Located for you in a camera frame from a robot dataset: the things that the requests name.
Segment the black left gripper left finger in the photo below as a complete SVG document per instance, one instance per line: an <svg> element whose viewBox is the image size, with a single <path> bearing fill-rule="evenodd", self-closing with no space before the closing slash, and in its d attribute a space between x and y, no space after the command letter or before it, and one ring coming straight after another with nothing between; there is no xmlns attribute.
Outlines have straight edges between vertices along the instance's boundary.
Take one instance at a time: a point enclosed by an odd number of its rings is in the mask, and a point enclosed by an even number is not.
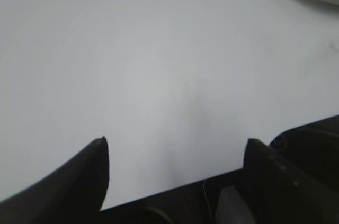
<svg viewBox="0 0 339 224"><path fill-rule="evenodd" d="M110 180L108 143L93 140L54 172L1 202L1 223L97 223Z"/></svg>

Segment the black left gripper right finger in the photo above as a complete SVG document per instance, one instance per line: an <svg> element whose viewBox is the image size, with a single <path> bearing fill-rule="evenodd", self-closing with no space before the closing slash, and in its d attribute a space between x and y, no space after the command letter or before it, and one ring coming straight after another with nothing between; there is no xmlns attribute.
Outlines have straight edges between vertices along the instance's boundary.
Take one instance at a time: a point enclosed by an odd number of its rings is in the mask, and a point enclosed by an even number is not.
<svg viewBox="0 0 339 224"><path fill-rule="evenodd" d="M338 194L258 139L248 139L243 190L257 223L338 223Z"/></svg>

